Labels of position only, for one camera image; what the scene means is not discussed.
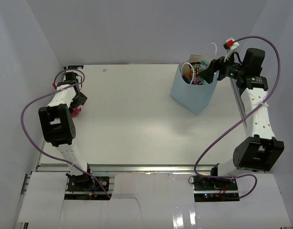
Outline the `red candy wrapper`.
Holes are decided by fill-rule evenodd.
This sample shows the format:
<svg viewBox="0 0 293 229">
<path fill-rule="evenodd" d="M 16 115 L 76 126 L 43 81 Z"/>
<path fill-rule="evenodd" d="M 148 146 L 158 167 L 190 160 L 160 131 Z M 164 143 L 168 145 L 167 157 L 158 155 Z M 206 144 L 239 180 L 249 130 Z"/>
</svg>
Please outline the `red candy wrapper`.
<svg viewBox="0 0 293 229">
<path fill-rule="evenodd" d="M 70 116 L 72 118 L 77 117 L 81 111 L 82 111 L 81 108 L 73 108 L 73 107 L 69 108 Z"/>
</svg>

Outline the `brown purple M&M's pack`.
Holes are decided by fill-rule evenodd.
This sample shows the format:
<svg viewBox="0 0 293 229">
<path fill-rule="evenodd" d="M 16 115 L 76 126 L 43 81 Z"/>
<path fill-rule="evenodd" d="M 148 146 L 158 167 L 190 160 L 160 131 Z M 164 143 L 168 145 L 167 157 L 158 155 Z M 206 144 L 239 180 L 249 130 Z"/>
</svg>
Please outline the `brown purple M&M's pack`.
<svg viewBox="0 0 293 229">
<path fill-rule="evenodd" d="M 190 84 L 194 85 L 204 85 L 204 80 L 199 76 L 199 73 L 204 69 L 201 66 L 201 63 L 192 63 L 191 64 L 191 80 Z"/>
</svg>

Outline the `blue kettle chip bag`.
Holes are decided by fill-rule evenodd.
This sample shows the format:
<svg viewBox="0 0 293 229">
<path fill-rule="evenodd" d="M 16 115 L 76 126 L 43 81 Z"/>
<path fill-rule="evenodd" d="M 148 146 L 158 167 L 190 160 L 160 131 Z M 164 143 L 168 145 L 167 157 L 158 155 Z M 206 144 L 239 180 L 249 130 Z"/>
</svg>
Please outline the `blue kettle chip bag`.
<svg viewBox="0 0 293 229">
<path fill-rule="evenodd" d="M 186 83 L 190 84 L 191 80 L 189 78 L 187 78 L 187 76 L 182 75 L 182 78 Z"/>
</svg>

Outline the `teal Fox's candy bag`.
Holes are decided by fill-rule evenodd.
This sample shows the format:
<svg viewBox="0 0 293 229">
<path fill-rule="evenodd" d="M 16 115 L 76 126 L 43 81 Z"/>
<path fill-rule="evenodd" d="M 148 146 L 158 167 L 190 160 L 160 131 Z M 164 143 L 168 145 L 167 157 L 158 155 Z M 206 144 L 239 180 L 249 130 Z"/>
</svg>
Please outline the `teal Fox's candy bag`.
<svg viewBox="0 0 293 229">
<path fill-rule="evenodd" d="M 198 70 L 198 72 L 204 71 L 205 69 L 207 69 L 209 66 L 209 64 L 205 61 L 201 61 L 201 62 L 197 62 L 196 63 L 196 69 Z"/>
</svg>

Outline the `orange honey dijon chip bag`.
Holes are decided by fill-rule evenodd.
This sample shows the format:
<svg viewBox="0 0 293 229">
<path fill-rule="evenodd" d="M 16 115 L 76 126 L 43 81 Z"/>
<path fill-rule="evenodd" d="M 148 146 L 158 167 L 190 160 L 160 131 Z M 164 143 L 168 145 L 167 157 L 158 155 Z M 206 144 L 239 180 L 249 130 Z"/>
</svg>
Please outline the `orange honey dijon chip bag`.
<svg viewBox="0 0 293 229">
<path fill-rule="evenodd" d="M 185 75 L 185 77 L 186 77 L 189 81 L 191 81 L 191 79 L 192 79 L 192 73 L 191 73 L 191 72 L 187 73 L 187 74 Z"/>
</svg>

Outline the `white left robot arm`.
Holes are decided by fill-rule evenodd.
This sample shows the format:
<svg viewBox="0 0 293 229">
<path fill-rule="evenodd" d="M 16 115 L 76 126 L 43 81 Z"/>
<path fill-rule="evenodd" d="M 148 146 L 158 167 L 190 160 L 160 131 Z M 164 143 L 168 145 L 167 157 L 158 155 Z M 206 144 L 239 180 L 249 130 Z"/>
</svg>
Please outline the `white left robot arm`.
<svg viewBox="0 0 293 229">
<path fill-rule="evenodd" d="M 73 141 L 76 137 L 73 118 L 78 116 L 81 106 L 87 101 L 80 86 L 68 88 L 76 83 L 79 83 L 79 75 L 66 72 L 62 81 L 53 84 L 58 93 L 47 106 L 39 108 L 38 114 L 45 141 L 56 147 L 63 159 L 70 162 L 67 176 L 78 180 L 83 190 L 90 190 L 94 187 L 95 179 L 85 174 L 90 169 Z"/>
</svg>

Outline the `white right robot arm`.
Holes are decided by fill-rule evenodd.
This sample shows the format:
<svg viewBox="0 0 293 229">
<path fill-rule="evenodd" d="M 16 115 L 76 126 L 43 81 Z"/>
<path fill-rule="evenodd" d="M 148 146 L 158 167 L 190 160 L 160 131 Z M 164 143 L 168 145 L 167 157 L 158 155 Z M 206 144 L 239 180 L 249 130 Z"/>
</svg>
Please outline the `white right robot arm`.
<svg viewBox="0 0 293 229">
<path fill-rule="evenodd" d="M 221 190 L 227 184 L 226 177 L 237 177 L 248 171 L 268 172 L 284 151 L 284 142 L 277 140 L 269 119 L 267 79 L 261 76 L 265 51 L 248 48 L 242 62 L 237 63 L 234 52 L 229 59 L 213 59 L 209 67 L 201 72 L 208 83 L 215 73 L 218 80 L 226 77 L 236 80 L 240 101 L 244 106 L 246 139 L 233 152 L 232 159 L 217 164 L 211 169 L 209 184 Z"/>
</svg>

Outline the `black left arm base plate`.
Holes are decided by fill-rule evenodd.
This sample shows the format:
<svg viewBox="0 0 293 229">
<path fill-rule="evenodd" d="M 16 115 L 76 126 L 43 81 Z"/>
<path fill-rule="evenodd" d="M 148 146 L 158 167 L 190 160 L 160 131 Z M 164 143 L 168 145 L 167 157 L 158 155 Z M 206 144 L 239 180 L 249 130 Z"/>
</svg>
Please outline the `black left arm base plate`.
<svg viewBox="0 0 293 229">
<path fill-rule="evenodd" d="M 110 184 L 110 177 L 96 177 L 103 188 L 108 191 Z M 67 191 L 75 192 L 75 191 L 103 191 L 100 185 L 91 177 L 83 174 L 80 176 L 70 176 L 68 180 Z"/>
</svg>

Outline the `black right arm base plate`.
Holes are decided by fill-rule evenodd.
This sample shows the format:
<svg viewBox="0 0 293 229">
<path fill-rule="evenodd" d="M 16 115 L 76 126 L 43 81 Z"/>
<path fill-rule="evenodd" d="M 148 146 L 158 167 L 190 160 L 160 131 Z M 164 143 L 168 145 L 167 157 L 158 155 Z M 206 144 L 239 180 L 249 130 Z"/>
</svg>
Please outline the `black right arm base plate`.
<svg viewBox="0 0 293 229">
<path fill-rule="evenodd" d="M 193 185 L 195 191 L 237 191 L 236 181 L 227 179 L 214 179 L 200 176 L 193 176 Z"/>
</svg>

